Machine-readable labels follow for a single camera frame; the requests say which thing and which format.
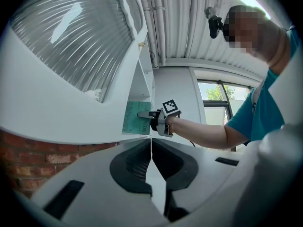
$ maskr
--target cabinet door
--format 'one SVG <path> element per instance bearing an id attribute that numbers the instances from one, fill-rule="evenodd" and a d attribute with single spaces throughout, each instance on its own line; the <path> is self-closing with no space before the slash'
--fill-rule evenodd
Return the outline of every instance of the cabinet door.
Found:
<path id="1" fill-rule="evenodd" d="M 25 0 L 0 45 L 0 127 L 30 139 L 120 139 L 147 34 L 140 0 Z"/>

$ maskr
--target black window frame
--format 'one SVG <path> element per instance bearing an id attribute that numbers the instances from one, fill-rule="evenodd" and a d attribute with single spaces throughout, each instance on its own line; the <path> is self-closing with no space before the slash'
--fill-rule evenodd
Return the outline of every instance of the black window frame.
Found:
<path id="1" fill-rule="evenodd" d="M 246 86 L 246 85 L 241 85 L 241 84 L 231 83 L 231 82 L 225 82 L 225 81 L 223 82 L 221 80 L 198 79 L 197 81 L 198 81 L 198 83 L 209 83 L 209 84 L 216 84 L 219 86 L 223 100 L 222 101 L 203 100 L 203 105 L 204 105 L 204 107 L 225 107 L 227 121 L 229 121 L 233 117 L 233 114 L 232 114 L 231 103 L 227 96 L 224 85 L 247 88 L 250 92 L 253 89 L 251 86 Z M 230 151 L 236 152 L 236 147 L 231 148 Z"/>

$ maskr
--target man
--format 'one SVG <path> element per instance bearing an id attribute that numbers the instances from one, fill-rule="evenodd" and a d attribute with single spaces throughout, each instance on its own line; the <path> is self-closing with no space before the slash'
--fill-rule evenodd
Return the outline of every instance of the man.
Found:
<path id="1" fill-rule="evenodd" d="M 249 140 L 261 140 L 268 132 L 284 124 L 268 89 L 287 66 L 300 42 L 294 27 L 285 31 L 267 19 L 261 10 L 247 6 L 230 8 L 223 35 L 230 47 L 240 47 L 268 65 L 269 70 L 264 84 L 260 85 L 262 88 L 255 108 L 250 93 L 224 126 L 198 124 L 172 116 L 166 119 L 170 133 L 214 149 L 230 149 Z"/>

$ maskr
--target blue t-shirt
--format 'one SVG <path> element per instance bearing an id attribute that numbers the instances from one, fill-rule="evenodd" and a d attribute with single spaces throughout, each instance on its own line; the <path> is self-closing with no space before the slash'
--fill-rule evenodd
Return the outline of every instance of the blue t-shirt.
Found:
<path id="1" fill-rule="evenodd" d="M 297 31 L 293 28 L 290 28 L 287 34 L 290 38 L 290 58 L 292 58 L 296 48 L 298 47 L 300 38 Z M 275 82 L 277 77 L 277 74 L 268 70 L 264 86 L 261 89 L 260 96 L 256 104 L 254 115 L 252 114 L 253 105 L 251 103 L 251 93 L 249 93 L 247 99 L 244 101 L 237 113 L 227 122 L 226 125 L 242 133 L 249 138 L 250 141 L 261 140 L 267 133 L 280 129 L 284 124 L 284 120 L 268 91 L 269 87 Z"/>

